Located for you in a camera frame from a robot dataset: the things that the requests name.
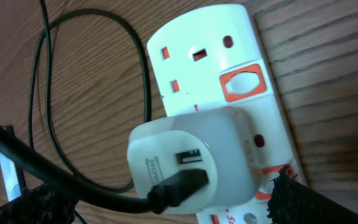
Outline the Samsung Galaxy smartphone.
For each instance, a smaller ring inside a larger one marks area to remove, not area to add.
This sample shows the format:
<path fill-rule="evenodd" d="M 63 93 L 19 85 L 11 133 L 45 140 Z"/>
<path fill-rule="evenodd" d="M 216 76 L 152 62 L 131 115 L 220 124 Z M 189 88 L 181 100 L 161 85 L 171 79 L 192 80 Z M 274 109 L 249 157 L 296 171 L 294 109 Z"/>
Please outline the Samsung Galaxy smartphone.
<path fill-rule="evenodd" d="M 9 202 L 19 198 L 27 188 L 24 173 L 21 167 L 0 153 L 0 167 L 6 195 Z"/>

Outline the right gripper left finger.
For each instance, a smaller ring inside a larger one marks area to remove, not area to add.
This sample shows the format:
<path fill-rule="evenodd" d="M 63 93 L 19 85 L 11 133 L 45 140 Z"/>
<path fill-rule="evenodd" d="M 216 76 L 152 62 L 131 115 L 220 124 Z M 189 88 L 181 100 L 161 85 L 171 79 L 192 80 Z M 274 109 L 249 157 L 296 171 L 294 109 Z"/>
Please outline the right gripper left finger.
<path fill-rule="evenodd" d="M 48 184 L 24 189 L 22 195 L 0 206 L 0 224 L 69 224 L 78 200 Z"/>

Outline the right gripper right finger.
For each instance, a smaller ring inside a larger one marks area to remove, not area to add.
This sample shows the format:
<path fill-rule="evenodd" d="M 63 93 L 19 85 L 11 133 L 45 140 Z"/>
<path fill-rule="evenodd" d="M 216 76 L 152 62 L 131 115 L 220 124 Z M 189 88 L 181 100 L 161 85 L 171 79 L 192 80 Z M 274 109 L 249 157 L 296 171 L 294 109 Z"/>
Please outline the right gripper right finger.
<path fill-rule="evenodd" d="M 358 224 L 358 214 L 297 182 L 288 166 L 273 179 L 268 215 L 277 224 Z"/>

